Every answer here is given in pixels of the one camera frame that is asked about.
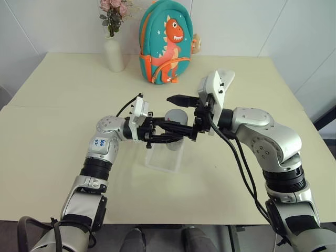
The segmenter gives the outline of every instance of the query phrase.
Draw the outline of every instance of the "backpack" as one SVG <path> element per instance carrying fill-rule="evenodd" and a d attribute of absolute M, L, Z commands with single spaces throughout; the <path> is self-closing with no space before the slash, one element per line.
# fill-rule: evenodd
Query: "backpack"
<path fill-rule="evenodd" d="M 147 9 L 139 28 L 140 67 L 155 84 L 177 82 L 189 65 L 194 47 L 193 25 L 186 8 L 160 0 Z"/>

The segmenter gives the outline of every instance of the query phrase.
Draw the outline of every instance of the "white bracket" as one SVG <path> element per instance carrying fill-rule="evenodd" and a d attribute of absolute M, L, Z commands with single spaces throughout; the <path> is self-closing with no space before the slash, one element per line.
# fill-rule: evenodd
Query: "white bracket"
<path fill-rule="evenodd" d="M 143 98 L 137 97 L 134 103 L 134 108 L 130 116 L 128 126 L 132 132 L 132 138 L 135 142 L 138 142 L 137 128 L 141 126 L 148 116 L 149 103 L 144 101 Z"/>
<path fill-rule="evenodd" d="M 224 105 L 225 92 L 235 78 L 235 72 L 231 70 L 215 70 L 201 80 L 198 94 L 203 104 L 206 102 L 208 94 L 212 94 L 215 99 L 213 122 L 218 124 L 220 114 Z M 214 130 L 210 129 L 209 135 L 214 135 Z"/>

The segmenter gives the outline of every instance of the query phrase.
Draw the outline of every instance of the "beige table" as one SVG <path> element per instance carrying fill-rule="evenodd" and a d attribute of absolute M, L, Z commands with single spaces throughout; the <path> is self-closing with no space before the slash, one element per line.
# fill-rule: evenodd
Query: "beige table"
<path fill-rule="evenodd" d="M 145 82 L 138 64 L 132 56 L 127 69 L 114 74 L 99 55 L 46 56 L 0 112 L 0 219 L 58 217 L 101 117 L 116 114 L 138 92 L 144 93 L 155 116 L 163 116 L 176 108 L 166 97 L 196 95 L 201 77 L 228 68 L 236 71 L 236 78 L 225 107 L 263 108 L 300 134 L 303 167 L 320 219 L 336 221 L 335 160 L 270 59 L 194 57 L 180 83 L 161 86 Z M 190 124 L 193 109 L 186 112 Z M 261 168 L 250 150 L 244 150 L 264 202 Z M 196 142 L 186 141 L 177 174 L 145 167 L 145 153 L 144 143 L 121 143 L 106 192 L 105 223 L 266 223 L 220 138 L 200 134 Z"/>

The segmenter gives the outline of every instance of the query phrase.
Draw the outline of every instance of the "green leaves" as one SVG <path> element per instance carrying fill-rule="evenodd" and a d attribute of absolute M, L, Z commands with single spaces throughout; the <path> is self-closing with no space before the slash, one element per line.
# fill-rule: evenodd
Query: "green leaves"
<path fill-rule="evenodd" d="M 118 15 L 118 13 L 116 12 L 112 12 L 111 13 L 111 19 L 114 21 L 114 22 L 118 22 L 120 20 L 120 17 Z"/>
<path fill-rule="evenodd" d="M 109 25 L 109 21 L 107 19 L 104 19 L 103 23 L 101 23 L 103 26 L 108 26 Z"/>

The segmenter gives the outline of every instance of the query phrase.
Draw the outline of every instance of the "orange dinosaur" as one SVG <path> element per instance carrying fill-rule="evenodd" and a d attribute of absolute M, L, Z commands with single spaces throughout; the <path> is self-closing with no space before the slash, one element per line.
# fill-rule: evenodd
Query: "orange dinosaur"
<path fill-rule="evenodd" d="M 164 22 L 164 34 L 167 36 L 163 38 L 163 40 L 167 43 L 166 46 L 163 47 L 162 55 L 159 54 L 159 57 L 151 57 L 152 64 L 154 66 L 160 66 L 163 63 L 176 59 L 179 57 L 179 52 L 181 51 L 180 47 L 176 45 L 176 43 L 179 43 L 183 40 L 183 30 L 178 25 L 176 19 L 170 18 L 170 16 L 167 16 L 167 23 Z M 162 82 L 169 82 L 172 80 L 172 78 L 176 77 L 176 71 L 177 71 L 177 65 L 178 62 L 174 62 L 171 64 L 168 64 L 167 66 L 164 66 L 161 70 L 161 80 Z M 172 69 L 172 76 L 168 75 L 168 72 Z"/>

